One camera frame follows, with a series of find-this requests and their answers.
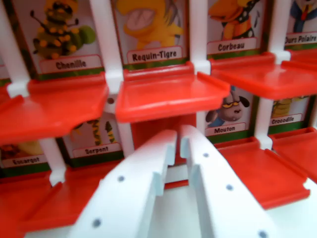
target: cartoon caterpillar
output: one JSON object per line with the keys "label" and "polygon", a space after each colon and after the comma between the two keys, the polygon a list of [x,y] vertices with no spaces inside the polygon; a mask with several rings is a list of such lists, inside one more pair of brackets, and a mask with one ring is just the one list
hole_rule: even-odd
{"label": "cartoon caterpillar", "polygon": [[137,49],[158,41],[162,47],[175,45],[183,29],[174,23],[178,15],[174,0],[117,0],[116,9],[128,15],[123,27],[126,34],[138,39]]}
{"label": "cartoon caterpillar", "polygon": [[105,130],[108,133],[108,138],[109,138],[110,143],[116,143],[116,140],[115,140],[113,132],[112,132],[112,126],[111,126],[109,121],[106,122]]}
{"label": "cartoon caterpillar", "polygon": [[294,101],[300,101],[308,96],[296,97],[296,98],[286,98],[279,101],[274,101],[273,109],[272,109],[272,118],[279,118],[289,115],[289,111],[291,109],[291,105]]}
{"label": "cartoon caterpillar", "polygon": [[95,32],[90,26],[68,29],[79,24],[78,19],[75,19],[74,24],[67,24],[77,7],[78,0],[47,0],[44,8],[46,19],[43,22],[34,16],[33,10],[30,12],[30,16],[41,25],[37,37],[33,39],[34,54],[46,59],[57,59],[96,40]]}
{"label": "cartoon caterpillar", "polygon": [[303,32],[305,22],[317,17],[317,0],[295,0],[291,16],[295,18],[293,32]]}
{"label": "cartoon caterpillar", "polygon": [[[92,125],[94,139],[95,139],[95,145],[102,145],[103,141],[102,141],[101,136],[100,136],[100,119],[89,120],[89,121],[87,121],[87,124]],[[77,129],[79,129],[82,125],[83,125],[83,123],[76,126],[74,128],[74,130],[77,131]],[[109,121],[106,122],[105,130],[108,133],[108,138],[109,138],[110,143],[116,143],[117,141],[115,140],[115,137],[114,137],[113,132],[112,132],[112,126],[111,126]]]}
{"label": "cartoon caterpillar", "polygon": [[[260,0],[218,0],[208,11],[211,19],[223,25],[223,40],[254,37],[250,12]],[[260,13],[257,12],[255,27]]]}
{"label": "cartoon caterpillar", "polygon": [[237,121],[242,117],[240,102],[244,107],[249,107],[248,99],[238,96],[231,88],[230,95],[223,99],[222,106],[216,111],[209,111],[206,115],[206,122],[211,122],[208,127],[221,126],[226,121]]}

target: red plastic tray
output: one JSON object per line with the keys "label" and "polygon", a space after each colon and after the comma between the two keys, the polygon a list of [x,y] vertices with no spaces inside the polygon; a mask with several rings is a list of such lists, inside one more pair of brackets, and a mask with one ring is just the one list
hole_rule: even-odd
{"label": "red plastic tray", "polygon": [[101,179],[119,161],[88,167],[69,169],[66,182],[58,183],[50,193],[34,203],[23,217],[20,229],[24,232],[52,229],[75,223],[83,208],[95,192]]}
{"label": "red plastic tray", "polygon": [[50,173],[0,179],[0,236],[23,238],[19,222],[52,189]]}
{"label": "red plastic tray", "polygon": [[125,72],[116,105],[120,122],[139,122],[217,109],[229,84],[198,73],[190,63]]}
{"label": "red plastic tray", "polygon": [[303,186],[305,174],[274,152],[260,149],[254,137],[219,143],[215,147],[263,208],[309,196],[310,191]]}
{"label": "red plastic tray", "polygon": [[0,87],[0,105],[10,99],[6,88],[7,85]]}
{"label": "red plastic tray", "polygon": [[30,96],[0,105],[0,144],[63,136],[100,117],[108,88],[104,73],[46,82],[32,81]]}
{"label": "red plastic tray", "polygon": [[273,54],[211,60],[211,75],[257,96],[279,100],[317,93],[317,69]]}
{"label": "red plastic tray", "polygon": [[317,49],[309,49],[309,50],[300,50],[300,51],[291,51],[291,60],[306,62],[306,63],[317,63]]}
{"label": "red plastic tray", "polygon": [[270,135],[273,149],[317,182],[317,131],[304,128]]}

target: white plastic rail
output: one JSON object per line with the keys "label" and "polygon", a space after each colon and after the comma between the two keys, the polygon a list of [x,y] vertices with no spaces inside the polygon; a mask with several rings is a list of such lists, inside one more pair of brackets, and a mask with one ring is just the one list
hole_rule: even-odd
{"label": "white plastic rail", "polygon": [[103,180],[68,238],[146,238],[156,196],[162,196],[177,133],[164,130],[124,159]]}
{"label": "white plastic rail", "polygon": [[193,126],[182,126],[180,152],[196,191],[202,238],[281,237],[226,159]]}
{"label": "white plastic rail", "polygon": [[[17,95],[28,97],[27,84],[30,81],[30,76],[15,40],[2,1],[0,1],[0,23],[0,54],[12,81],[7,87],[9,96],[11,98]],[[66,165],[55,139],[40,139],[39,143],[52,170],[50,175],[52,186],[58,182],[64,182]]]}

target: cartoon polar bear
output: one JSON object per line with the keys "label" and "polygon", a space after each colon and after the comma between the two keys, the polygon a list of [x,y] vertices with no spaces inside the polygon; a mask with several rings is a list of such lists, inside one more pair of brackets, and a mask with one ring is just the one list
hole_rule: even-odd
{"label": "cartoon polar bear", "polygon": [[317,17],[317,0],[294,0],[290,15],[295,18],[293,32],[303,32],[305,22]]}

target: plastic rivet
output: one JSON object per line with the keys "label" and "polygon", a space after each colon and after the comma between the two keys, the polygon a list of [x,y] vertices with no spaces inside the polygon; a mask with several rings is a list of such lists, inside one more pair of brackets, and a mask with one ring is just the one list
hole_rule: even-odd
{"label": "plastic rivet", "polygon": [[113,99],[113,98],[108,98],[108,99],[107,99],[107,102],[108,102],[109,104],[113,104],[113,103],[114,103],[114,99]]}
{"label": "plastic rivet", "polygon": [[232,191],[232,190],[233,190],[233,186],[230,185],[230,184],[228,184],[228,185],[226,186],[226,189],[228,189],[229,191]]}
{"label": "plastic rivet", "polygon": [[94,221],[93,221],[93,228],[97,228],[97,227],[99,227],[101,225],[101,220],[100,219],[95,219]]}
{"label": "plastic rivet", "polygon": [[118,181],[119,181],[119,182],[124,181],[124,176],[119,176],[119,177],[118,177]]}
{"label": "plastic rivet", "polygon": [[260,232],[259,232],[259,236],[260,236],[261,238],[267,238],[267,237],[268,237],[267,234],[266,234],[266,232],[264,232],[264,231],[260,231]]}

